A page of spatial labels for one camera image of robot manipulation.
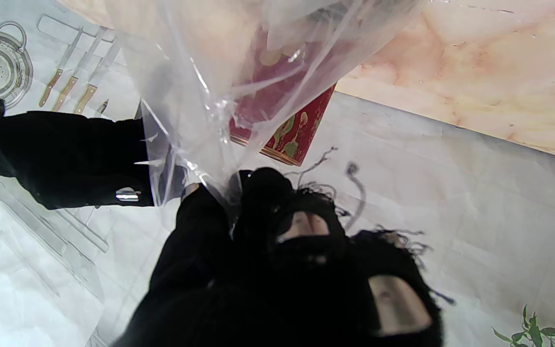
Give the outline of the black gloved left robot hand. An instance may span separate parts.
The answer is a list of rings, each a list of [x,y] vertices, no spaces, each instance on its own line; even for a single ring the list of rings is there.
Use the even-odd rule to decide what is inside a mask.
[[[346,235],[333,199],[241,171],[234,227],[189,185],[115,347],[441,347],[441,310],[407,232]]]

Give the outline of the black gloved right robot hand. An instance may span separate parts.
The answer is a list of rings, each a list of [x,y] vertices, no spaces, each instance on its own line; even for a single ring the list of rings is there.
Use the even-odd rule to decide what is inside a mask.
[[[48,210],[156,202],[141,119],[47,111],[2,117],[0,176]]]

